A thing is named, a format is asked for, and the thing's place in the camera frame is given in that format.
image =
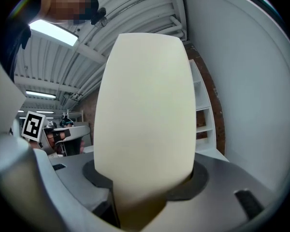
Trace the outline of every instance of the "black ring holder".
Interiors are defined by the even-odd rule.
[[[102,202],[93,211],[93,214],[100,217],[104,221],[120,228],[120,223],[114,202],[113,181],[98,173],[98,171],[95,169],[94,160],[87,162],[83,166],[83,175],[94,186],[110,190],[108,200]],[[185,183],[168,191],[165,194],[166,201],[174,202],[193,199],[206,187],[208,179],[209,175],[206,168],[195,160],[190,179]]]

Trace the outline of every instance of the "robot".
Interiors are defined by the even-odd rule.
[[[48,121],[45,115],[29,111],[21,135],[29,140],[36,141],[50,158],[54,158],[58,157],[55,147],[61,149],[61,156],[80,154],[82,137],[89,133],[90,128],[88,126],[57,128],[56,124]],[[54,140],[55,147],[50,145],[49,138]]]

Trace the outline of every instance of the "ar tag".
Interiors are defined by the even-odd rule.
[[[23,137],[39,142],[45,119],[45,115],[29,111],[27,113],[21,135]]]

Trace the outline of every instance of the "brick wall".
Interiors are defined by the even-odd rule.
[[[95,115],[96,115],[96,107],[98,100],[99,89],[92,92],[89,96],[86,97],[83,101],[81,101],[74,109],[74,112],[80,112],[83,110],[84,112],[84,121],[89,122],[90,127],[90,138],[91,143],[93,144],[93,132],[94,132],[94,123],[95,123]]]
[[[216,127],[216,140],[217,140],[217,149],[224,155],[225,149],[225,132],[224,132],[224,121],[222,115],[222,109],[220,105],[220,101],[218,95],[216,93],[216,88],[214,82],[212,80],[209,71],[202,60],[200,54],[195,49],[192,44],[188,44],[185,46],[187,55],[189,59],[194,59],[196,62],[201,76],[204,80],[209,99],[212,104],[213,113],[214,113],[214,120],[215,120],[215,127]],[[84,111],[84,121],[89,121],[90,126],[90,137],[91,142],[93,143],[93,132],[94,132],[94,121],[95,121],[95,114],[96,114],[96,106],[98,100],[98,93],[99,90],[94,91],[90,94],[85,100],[83,100],[77,107],[75,107],[74,111]],[[204,114],[197,114],[197,123],[202,124],[205,121]]]
[[[211,75],[209,74],[209,71],[201,58],[200,54],[192,44],[185,45],[185,49],[187,52],[188,59],[193,59],[195,63],[198,66],[198,69],[200,71],[200,74],[204,80],[204,84],[206,86],[209,100],[211,101],[213,114],[214,114],[214,121],[215,121],[215,128],[216,128],[216,143],[217,143],[217,150],[220,151],[224,155],[225,150],[225,144],[226,144],[226,138],[225,138],[225,131],[224,131],[224,121],[223,121],[223,114],[222,109],[220,105],[220,100],[218,97],[218,94],[216,92],[215,84],[213,82],[213,79]],[[197,114],[197,124],[204,121],[204,118],[202,118],[204,114]]]

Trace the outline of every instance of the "ceiling light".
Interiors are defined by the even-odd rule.
[[[54,112],[51,111],[37,111],[39,114],[53,114]]]
[[[47,98],[53,98],[53,99],[56,98],[55,95],[45,94],[45,93],[40,93],[40,92],[33,92],[33,91],[29,91],[29,90],[26,90],[26,94],[28,94],[28,95],[42,96],[42,97],[47,97]]]
[[[59,26],[43,20],[37,20],[35,22],[32,22],[29,24],[29,26],[31,30],[46,34],[71,46],[74,46],[75,42],[77,41],[76,35]]]

